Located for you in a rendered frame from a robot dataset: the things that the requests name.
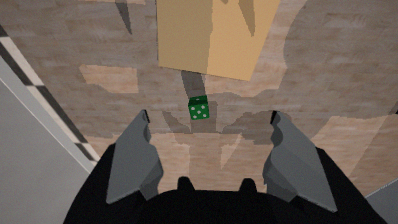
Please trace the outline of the tan flat mat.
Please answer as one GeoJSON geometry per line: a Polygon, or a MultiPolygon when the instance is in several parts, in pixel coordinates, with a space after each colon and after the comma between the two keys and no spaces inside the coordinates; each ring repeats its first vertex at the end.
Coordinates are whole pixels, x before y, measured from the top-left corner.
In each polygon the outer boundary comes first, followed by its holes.
{"type": "Polygon", "coordinates": [[[156,0],[158,61],[250,81],[280,0],[156,0]]]}

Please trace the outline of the green die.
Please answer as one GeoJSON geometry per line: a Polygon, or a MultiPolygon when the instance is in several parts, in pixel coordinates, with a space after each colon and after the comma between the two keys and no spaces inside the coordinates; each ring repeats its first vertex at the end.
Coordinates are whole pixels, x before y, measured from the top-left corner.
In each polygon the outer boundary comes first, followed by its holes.
{"type": "Polygon", "coordinates": [[[209,118],[209,107],[206,95],[191,97],[188,108],[192,120],[209,118]]]}

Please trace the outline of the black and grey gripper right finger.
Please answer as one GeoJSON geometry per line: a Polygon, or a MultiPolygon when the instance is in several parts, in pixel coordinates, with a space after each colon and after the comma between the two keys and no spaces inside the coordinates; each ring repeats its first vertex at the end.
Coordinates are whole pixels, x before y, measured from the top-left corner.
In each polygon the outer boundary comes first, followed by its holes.
{"type": "Polygon", "coordinates": [[[266,193],[317,224],[383,224],[372,206],[321,148],[284,114],[273,111],[271,150],[263,168],[266,193]]]}

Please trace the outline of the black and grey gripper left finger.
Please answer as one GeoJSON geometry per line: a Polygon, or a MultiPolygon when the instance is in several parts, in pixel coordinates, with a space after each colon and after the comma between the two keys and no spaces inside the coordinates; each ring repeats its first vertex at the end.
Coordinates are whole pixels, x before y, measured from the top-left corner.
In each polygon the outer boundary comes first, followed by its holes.
{"type": "Polygon", "coordinates": [[[144,202],[158,195],[164,170],[150,144],[146,109],[108,146],[77,193],[63,224],[123,224],[144,202]]]}

